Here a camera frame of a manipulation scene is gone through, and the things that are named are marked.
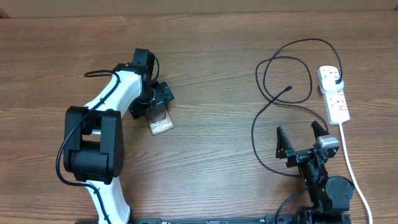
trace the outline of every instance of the extension cord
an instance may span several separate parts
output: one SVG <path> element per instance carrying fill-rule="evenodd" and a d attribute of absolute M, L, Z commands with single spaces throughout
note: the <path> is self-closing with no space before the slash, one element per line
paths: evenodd
<path fill-rule="evenodd" d="M 347 108 L 347 102 L 344 96 L 344 82 L 337 84 L 335 80 L 339 78 L 338 69 L 333 66 L 322 66 L 318 69 L 318 77 L 319 77 L 319 87 L 322 92 L 323 101 L 325 102 L 325 109 L 328 116 L 328 121 L 330 124 L 338 124 L 341 134 L 341 143 L 343 145 L 344 156 L 347 163 L 347 168 L 349 174 L 353 180 L 354 186 L 361 197 L 366 211 L 369 216 L 369 224 L 373 224 L 373 218 L 371 209 L 362 194 L 361 189 L 359 189 L 358 183 L 355 179 L 354 172 L 351 168 L 351 164 L 349 163 L 347 147 L 343 132 L 343 123 L 349 120 L 349 113 Z"/>

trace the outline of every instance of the white plug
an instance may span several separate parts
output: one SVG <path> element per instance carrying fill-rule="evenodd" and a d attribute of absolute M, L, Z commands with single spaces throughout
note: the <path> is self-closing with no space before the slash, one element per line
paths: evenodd
<path fill-rule="evenodd" d="M 344 123 L 349 120 L 344 81 L 336 84 L 340 78 L 338 69 L 333 66 L 322 66 L 318 69 L 319 87 L 323 93 L 323 101 L 330 124 Z"/>

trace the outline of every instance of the table top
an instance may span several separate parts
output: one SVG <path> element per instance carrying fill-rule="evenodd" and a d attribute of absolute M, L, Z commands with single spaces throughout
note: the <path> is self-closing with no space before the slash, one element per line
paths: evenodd
<path fill-rule="evenodd" d="M 0 222 L 96 218 L 86 189 L 63 185 L 55 173 L 65 112 L 91 101 L 109 82 L 106 77 L 83 78 L 85 72 L 128 62 L 135 48 L 149 49 L 159 58 L 159 81 L 166 81 L 175 96 L 169 104 L 175 128 L 153 137 L 145 118 L 133 120 L 128 113 L 123 118 L 121 184 L 134 216 L 274 214 L 303 188 L 303 181 L 269 172 L 253 154 L 251 125 L 267 103 L 254 70 L 279 47 L 309 37 L 329 41 L 341 57 L 351 115 L 344 124 L 351 165 L 375 223 L 396 223 L 394 11 L 1 19 Z M 280 54 L 308 64 L 313 93 L 301 105 L 326 119 L 317 69 L 338 65 L 333 51 L 321 42 L 305 42 Z M 305 68 L 291 60 L 273 62 L 266 83 L 273 94 L 293 85 L 283 100 L 301 100 L 310 88 Z M 273 169 L 297 173 L 275 158 L 276 127 L 284 127 L 296 149 L 306 149 L 315 142 L 310 127 L 315 118 L 295 108 L 267 109 L 255 130 L 261 159 Z M 337 126 L 330 126 L 330 132 L 340 136 Z M 342 149 L 326 168 L 329 175 L 350 179 Z M 282 213 L 294 213 L 308 202 L 303 195 Z M 366 223 L 357 193 L 349 214 L 353 223 Z"/>

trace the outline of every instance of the cable tip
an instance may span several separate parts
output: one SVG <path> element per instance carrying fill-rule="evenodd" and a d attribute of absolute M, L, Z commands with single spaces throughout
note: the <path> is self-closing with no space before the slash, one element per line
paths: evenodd
<path fill-rule="evenodd" d="M 285 91 L 289 91 L 289 90 L 291 90 L 292 88 L 293 88 L 293 86 L 290 85 L 290 86 L 286 87 Z"/>

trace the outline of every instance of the wooden surface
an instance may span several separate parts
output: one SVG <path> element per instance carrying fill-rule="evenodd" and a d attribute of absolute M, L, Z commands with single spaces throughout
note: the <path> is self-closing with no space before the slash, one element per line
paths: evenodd
<path fill-rule="evenodd" d="M 303 188 L 302 180 L 265 170 L 251 147 L 251 123 L 267 103 L 254 69 L 282 45 L 318 37 L 338 50 L 351 120 L 344 124 L 349 156 L 375 223 L 397 223 L 398 13 L 394 11 L 134 16 L 0 20 L 0 222 L 73 223 L 96 218 L 86 189 L 63 185 L 55 174 L 64 116 L 91 101 L 108 78 L 83 78 L 132 59 L 136 47 L 160 60 L 160 81 L 175 100 L 175 128 L 151 136 L 144 118 L 123 118 L 126 161 L 121 183 L 136 217 L 261 217 Z M 317 69 L 337 66 L 327 45 L 293 45 L 281 55 L 300 57 L 313 74 L 313 95 L 302 104 L 326 118 Z M 267 85 L 285 100 L 309 91 L 298 62 L 276 61 Z M 258 119 L 256 145 L 272 168 L 276 127 L 296 149 L 314 143 L 302 110 L 271 106 Z M 338 127 L 330 126 L 339 136 Z M 340 149 L 326 164 L 330 175 L 349 177 Z M 63 172 L 70 180 L 73 176 Z M 308 205 L 308 196 L 283 213 Z M 349 211 L 366 223 L 357 193 Z"/>
<path fill-rule="evenodd" d="M 393 10 L 397 5 L 398 0 L 0 0 L 10 18 Z"/>

